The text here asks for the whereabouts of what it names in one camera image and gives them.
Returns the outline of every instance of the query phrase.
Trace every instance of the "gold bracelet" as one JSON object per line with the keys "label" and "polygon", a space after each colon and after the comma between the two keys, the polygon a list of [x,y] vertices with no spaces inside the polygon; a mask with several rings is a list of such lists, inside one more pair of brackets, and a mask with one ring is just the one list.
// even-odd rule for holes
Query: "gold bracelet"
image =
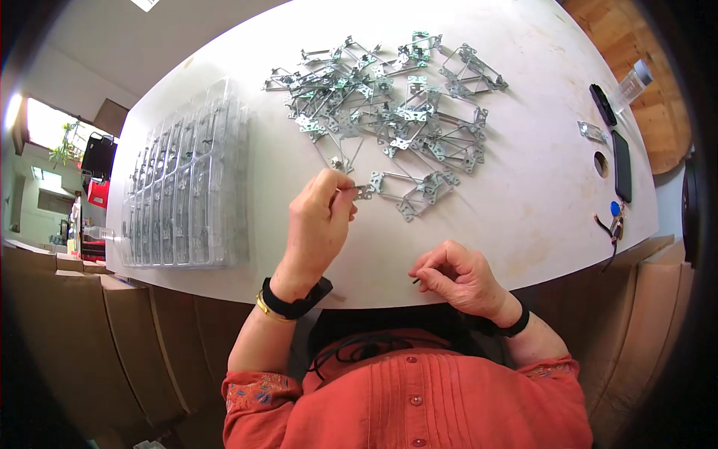
{"label": "gold bracelet", "polygon": [[269,317],[280,321],[282,323],[294,323],[297,320],[287,320],[286,318],[282,318],[279,316],[279,314],[275,313],[273,310],[270,310],[269,307],[267,307],[267,304],[264,304],[264,299],[262,298],[262,290],[259,290],[259,293],[257,293],[257,305],[260,309],[262,309],[262,312],[264,312],[264,315],[268,315]]}

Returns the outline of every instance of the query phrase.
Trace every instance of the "black cable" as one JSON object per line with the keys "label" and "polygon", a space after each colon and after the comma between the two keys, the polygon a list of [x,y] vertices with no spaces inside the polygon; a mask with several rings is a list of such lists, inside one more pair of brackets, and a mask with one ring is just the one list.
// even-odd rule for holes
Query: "black cable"
{"label": "black cable", "polygon": [[[367,358],[372,358],[377,355],[379,355],[379,344],[386,344],[388,345],[387,351],[383,353],[389,353],[392,351],[397,351],[398,349],[410,349],[413,348],[414,345],[411,344],[411,341],[416,342],[425,342],[425,343],[432,343],[436,346],[438,346],[441,349],[450,349],[451,345],[444,345],[440,343],[439,341],[432,340],[430,338],[418,338],[418,337],[402,337],[399,335],[391,335],[390,333],[378,333],[373,335],[359,335],[354,338],[350,338],[349,340],[346,340],[345,342],[341,343],[340,345],[336,346],[335,348],[331,348],[329,350],[326,350],[324,352],[321,352],[318,354],[314,361],[312,362],[312,366],[307,369],[307,373],[315,372],[317,373],[317,377],[319,377],[321,380],[325,380],[325,378],[321,375],[319,372],[319,369],[329,361],[332,356],[334,356],[338,361],[345,363],[345,364],[353,364],[358,361],[366,360]],[[346,348],[347,346],[359,344],[360,345],[354,349],[349,354],[349,358],[341,358],[339,357],[339,351]],[[395,344],[401,344],[402,346],[405,346],[403,348],[394,348]]]}
{"label": "black cable", "polygon": [[621,226],[623,225],[623,223],[622,223],[623,220],[619,220],[618,225],[616,226],[615,232],[611,232],[611,229],[608,226],[601,223],[601,220],[598,218],[597,214],[593,214],[593,219],[596,220],[596,223],[598,223],[598,226],[601,226],[601,229],[606,231],[608,236],[611,238],[611,244],[613,245],[613,254],[611,255],[611,258],[608,259],[608,263],[606,264],[606,266],[603,267],[603,269],[601,270],[601,273],[605,273],[606,270],[608,269],[608,267],[610,267],[611,264],[613,263],[613,259],[615,259],[615,257],[616,257],[616,250],[618,248],[618,233],[620,232]]}

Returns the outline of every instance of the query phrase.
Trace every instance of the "black wrist strap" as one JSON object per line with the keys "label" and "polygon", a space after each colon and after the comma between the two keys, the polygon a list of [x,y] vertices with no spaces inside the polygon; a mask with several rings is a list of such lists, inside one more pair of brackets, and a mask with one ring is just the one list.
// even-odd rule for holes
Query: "black wrist strap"
{"label": "black wrist strap", "polygon": [[522,330],[526,329],[526,325],[528,325],[528,314],[529,310],[528,307],[526,307],[521,300],[516,298],[519,304],[521,304],[521,317],[516,321],[511,327],[509,328],[500,328],[496,324],[494,324],[494,332],[496,332],[498,335],[501,335],[503,337],[513,337]]}
{"label": "black wrist strap", "polygon": [[518,303],[521,304],[521,316],[519,317],[518,321],[516,321],[511,327],[500,328],[488,318],[476,317],[471,315],[467,315],[465,320],[467,321],[467,324],[471,329],[478,330],[482,334],[489,337],[493,337],[494,335],[513,337],[520,333],[522,330],[526,329],[526,325],[528,325],[529,314],[528,307],[526,307],[523,302],[521,302],[521,300],[519,300],[518,298],[516,299]]}
{"label": "black wrist strap", "polygon": [[334,286],[329,279],[322,277],[319,282],[309,291],[306,298],[296,300],[294,302],[284,302],[274,296],[269,288],[270,277],[265,278],[262,284],[262,299],[264,304],[277,315],[285,317],[287,320],[298,320],[309,312],[319,301],[332,291]]}

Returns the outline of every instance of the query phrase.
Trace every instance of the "plastic bottle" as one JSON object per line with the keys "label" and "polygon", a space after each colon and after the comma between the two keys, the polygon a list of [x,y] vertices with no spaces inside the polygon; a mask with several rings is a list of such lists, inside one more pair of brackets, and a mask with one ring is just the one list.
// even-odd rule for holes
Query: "plastic bottle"
{"label": "plastic bottle", "polygon": [[83,228],[83,233],[86,236],[90,236],[93,239],[112,239],[114,237],[114,232],[110,228],[101,228],[100,226],[87,226]]}
{"label": "plastic bottle", "polygon": [[621,84],[608,96],[613,113],[618,115],[651,84],[653,76],[643,60],[638,60],[633,69],[623,78]]}

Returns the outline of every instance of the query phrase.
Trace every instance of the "ceiling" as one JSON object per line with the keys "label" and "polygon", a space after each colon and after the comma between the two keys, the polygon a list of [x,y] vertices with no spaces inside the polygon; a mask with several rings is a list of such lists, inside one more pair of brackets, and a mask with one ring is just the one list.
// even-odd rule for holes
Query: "ceiling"
{"label": "ceiling", "polygon": [[150,12],[130,0],[72,0],[47,44],[141,98],[184,59],[284,0],[164,0]]}

